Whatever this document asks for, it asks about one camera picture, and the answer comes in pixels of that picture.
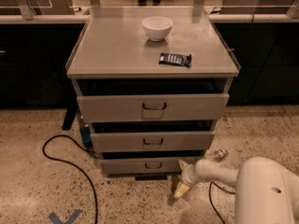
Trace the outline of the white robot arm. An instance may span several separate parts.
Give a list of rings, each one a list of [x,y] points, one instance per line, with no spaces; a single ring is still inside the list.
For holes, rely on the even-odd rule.
[[[207,159],[179,166],[177,198],[200,182],[235,188],[235,224],[295,224],[299,219],[299,176],[276,161],[255,157],[237,170]]]

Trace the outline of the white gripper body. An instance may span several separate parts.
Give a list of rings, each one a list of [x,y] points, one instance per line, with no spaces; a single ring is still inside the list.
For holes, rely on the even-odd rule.
[[[182,169],[181,181],[188,187],[194,186],[199,183],[200,179],[195,170],[195,166],[188,164]]]

